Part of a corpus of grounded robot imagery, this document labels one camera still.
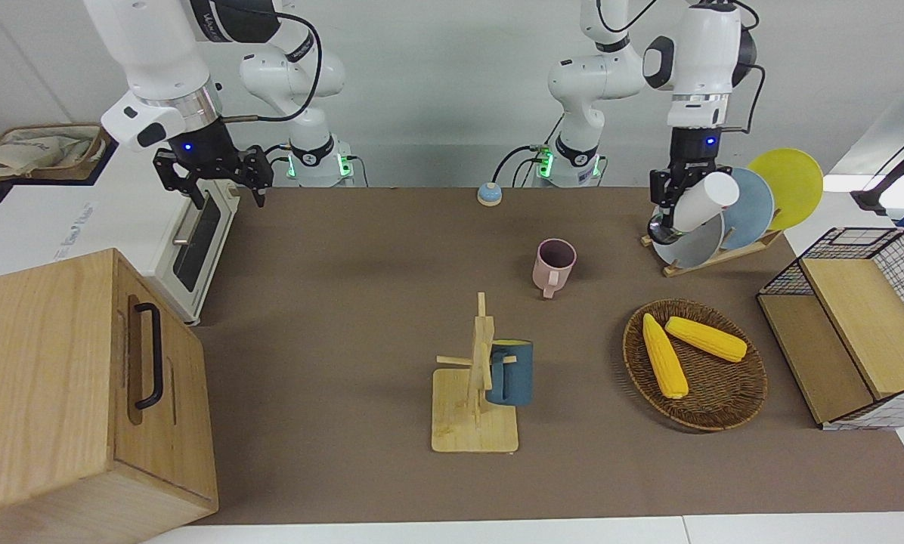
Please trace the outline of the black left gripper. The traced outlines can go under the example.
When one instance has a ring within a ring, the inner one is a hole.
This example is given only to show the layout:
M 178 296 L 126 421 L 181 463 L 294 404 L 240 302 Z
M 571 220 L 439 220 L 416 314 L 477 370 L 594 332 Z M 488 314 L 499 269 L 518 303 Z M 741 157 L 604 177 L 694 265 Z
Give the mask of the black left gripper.
M 722 128 L 672 128 L 670 168 L 650 170 L 650 201 L 657 211 L 650 227 L 672 227 L 683 194 L 684 178 L 694 172 L 701 178 L 712 172 L 731 175 L 731 166 L 717 158 Z

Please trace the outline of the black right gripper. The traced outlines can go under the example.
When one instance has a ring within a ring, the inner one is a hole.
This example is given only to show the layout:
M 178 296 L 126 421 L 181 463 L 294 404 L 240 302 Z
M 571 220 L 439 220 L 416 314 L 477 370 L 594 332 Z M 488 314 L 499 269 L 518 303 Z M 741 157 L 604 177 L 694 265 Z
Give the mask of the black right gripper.
M 266 192 L 274 179 L 268 153 L 259 145 L 238 152 L 223 121 L 218 119 L 200 130 L 176 135 L 169 139 L 169 146 L 172 150 L 155 152 L 155 170 L 169 192 L 182 193 L 203 210 L 206 198 L 197 179 L 228 179 L 251 190 L 256 206 L 265 206 Z M 186 176 L 176 172 L 177 164 L 186 169 Z

